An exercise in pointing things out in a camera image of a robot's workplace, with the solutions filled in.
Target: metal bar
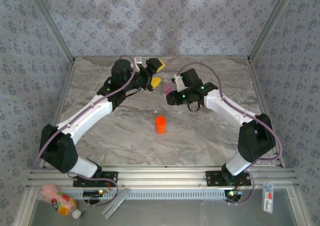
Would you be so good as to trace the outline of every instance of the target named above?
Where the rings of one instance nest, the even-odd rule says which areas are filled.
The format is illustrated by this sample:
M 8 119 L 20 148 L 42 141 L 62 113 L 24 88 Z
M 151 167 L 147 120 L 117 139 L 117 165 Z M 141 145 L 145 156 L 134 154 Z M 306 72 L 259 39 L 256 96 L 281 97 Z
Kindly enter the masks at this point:
M 301 189 L 288 188 L 287 190 L 295 221 L 299 226 L 312 226 L 312 222 L 302 196 Z
M 269 14 L 266 23 L 264 24 L 263 29 L 261 30 L 257 40 L 255 41 L 250 57 L 250 63 L 253 63 L 257 56 L 259 55 L 260 51 L 264 47 L 269 35 L 271 34 L 272 30 L 274 29 L 278 19 L 280 18 L 281 14 L 283 13 L 284 9 L 286 8 L 289 0 L 277 0 L 275 6 L 273 7 L 271 13 Z
M 117 210 L 117 208 L 123 203 L 123 201 L 129 196 L 130 190 L 124 188 L 119 195 L 115 197 L 101 212 L 106 219 L 109 219 L 111 215 Z
M 70 85 L 71 85 L 72 77 L 74 76 L 74 73 L 75 73 L 75 69 L 76 69 L 76 66 L 75 66 L 74 62 L 72 62 L 70 67 L 69 67 L 68 73 L 66 75 L 66 79 L 65 79 L 65 82 L 64 82 L 64 85 L 63 85 L 63 88 L 62 88 L 62 92 L 61 92 L 61 96 L 60 96 L 60 99 L 59 99 L 59 103 L 58 103 L 57 109 L 56 109 L 55 114 L 54 114 L 54 118 L 53 118 L 53 122 L 52 122 L 53 125 L 57 125 L 60 122 L 62 110 L 63 110 L 64 105 L 65 105 L 65 101 L 66 101 L 66 98 L 67 98 L 67 95 L 68 95 L 68 91 L 69 91 L 69 88 L 70 88 Z M 40 159 L 39 167 L 43 168 L 47 164 L 48 163 L 45 162 L 43 159 Z
M 232 189 L 233 186 L 207 187 L 204 179 L 206 171 L 218 171 L 220 167 L 210 166 L 108 166 L 103 171 L 118 171 L 120 189 L 131 190 L 186 190 L 186 189 Z M 294 169 L 280 167 L 252 167 L 255 188 L 261 188 L 265 181 L 274 183 L 275 188 L 297 187 L 298 181 Z M 56 184 L 60 189 L 73 187 L 73 179 L 57 170 L 33 170 L 29 175 L 27 187 L 39 189 L 45 183 Z M 87 190 L 99 190 L 101 187 L 83 187 Z
M 256 69 L 250 62 L 248 62 L 248 68 L 249 68 L 250 76 L 251 76 L 251 79 L 252 79 L 253 87 L 254 87 L 254 90 L 255 90 L 255 94 L 256 94 L 256 96 L 258 98 L 258 102 L 259 102 L 259 105 L 260 105 L 260 110 L 261 110 L 262 113 L 270 115 L 269 109 L 267 107 L 267 103 L 265 101 L 265 97 L 263 95 L 263 91 L 261 89 L 261 85 L 260 85 L 260 83 L 258 81 L 258 76 L 257 76 Z M 276 147 L 276 151 L 279 152 L 279 145 L 276 144 L 275 147 Z M 286 167 L 285 160 L 284 160 L 284 158 L 282 156 L 277 161 L 280 162 L 280 165 L 282 167 Z
M 17 209 L 17 214 L 15 216 L 13 225 L 14 226 L 27 226 L 32 218 L 32 213 L 37 200 L 37 190 L 25 190 L 19 207 Z
M 66 41 L 64 40 L 64 37 L 60 33 L 60 31 L 58 29 L 58 26 L 56 25 L 54 19 L 52 18 L 46 3 L 44 2 L 44 0 L 32 0 L 32 1 L 34 2 L 35 6 L 37 7 L 37 9 L 38 9 L 41 17 L 43 18 L 46 26 L 51 31 L 52 36 L 55 39 L 55 41 L 57 42 L 57 44 L 59 45 L 61 51 L 63 52 L 65 57 L 70 62 L 72 62 L 73 61 L 73 55 L 72 55 L 72 53 L 71 53 Z

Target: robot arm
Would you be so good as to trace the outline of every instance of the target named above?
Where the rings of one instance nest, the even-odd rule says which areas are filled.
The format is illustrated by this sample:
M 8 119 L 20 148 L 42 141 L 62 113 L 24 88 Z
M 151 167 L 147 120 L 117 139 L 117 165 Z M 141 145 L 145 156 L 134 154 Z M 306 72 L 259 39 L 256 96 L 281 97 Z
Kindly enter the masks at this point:
M 43 128 L 40 150 L 53 134 L 60 132 L 48 144 L 41 158 L 61 173 L 72 172 L 87 178 L 94 177 L 97 171 L 101 170 L 101 167 L 91 160 L 79 156 L 75 145 L 87 130 L 102 117 L 114 111 L 126 99 L 126 92 L 134 89 L 148 89 L 149 91 L 155 89 L 161 78 L 153 77 L 153 75 L 164 66 L 165 64 L 158 58 L 148 59 L 146 67 L 138 64 L 130 83 L 123 90 L 108 96 L 128 82 L 133 71 L 132 67 L 134 67 L 128 60 L 117 60 L 111 69 L 111 77 L 105 81 L 97 95 L 86 106 L 57 126 L 48 124 Z
M 223 95 L 223 98 L 227 99 L 232 106 L 245 114 L 239 113 L 223 101 L 216 85 L 211 82 L 203 84 L 193 68 L 180 75 L 175 75 L 172 81 L 176 84 L 177 90 L 166 96 L 169 105 L 198 102 L 199 105 L 215 111 L 236 129 L 239 129 L 237 151 L 233 158 L 224 164 L 221 169 L 223 178 L 227 183 L 237 178 L 250 164 L 276 146 L 272 134 L 265 127 L 248 117 L 255 117 L 271 128 L 270 118 L 266 114 L 256 115 Z

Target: orange cylinder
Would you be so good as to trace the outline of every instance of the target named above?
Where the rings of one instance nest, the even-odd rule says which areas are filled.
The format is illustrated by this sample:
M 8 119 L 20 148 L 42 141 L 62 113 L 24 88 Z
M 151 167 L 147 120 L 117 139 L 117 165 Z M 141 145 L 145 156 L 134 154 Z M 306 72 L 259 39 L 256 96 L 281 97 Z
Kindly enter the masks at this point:
M 164 134 L 166 132 L 166 118 L 158 116 L 155 118 L 155 131 L 158 134 Z

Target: patterned wallpaper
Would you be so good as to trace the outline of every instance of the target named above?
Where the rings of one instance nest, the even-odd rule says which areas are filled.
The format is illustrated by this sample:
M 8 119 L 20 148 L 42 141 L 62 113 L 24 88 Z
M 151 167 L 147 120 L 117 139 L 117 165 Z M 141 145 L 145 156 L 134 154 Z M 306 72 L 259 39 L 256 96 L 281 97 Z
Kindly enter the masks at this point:
M 320 225 L 320 0 L 290 0 L 254 66 L 287 167 Z
M 74 56 L 246 56 L 276 0 L 45 2 Z
M 0 0 L 0 225 L 11 225 L 69 62 L 31 0 Z

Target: plastic bottle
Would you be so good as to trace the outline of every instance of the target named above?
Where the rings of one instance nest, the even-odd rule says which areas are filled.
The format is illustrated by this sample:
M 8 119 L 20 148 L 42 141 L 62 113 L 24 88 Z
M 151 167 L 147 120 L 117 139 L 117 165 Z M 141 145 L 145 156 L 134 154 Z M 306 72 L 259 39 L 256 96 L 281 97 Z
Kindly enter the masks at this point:
M 55 210 L 63 216 L 72 216 L 77 219 L 81 212 L 77 209 L 76 201 L 68 195 L 59 192 L 54 184 L 44 184 L 38 193 L 39 197 L 54 206 Z

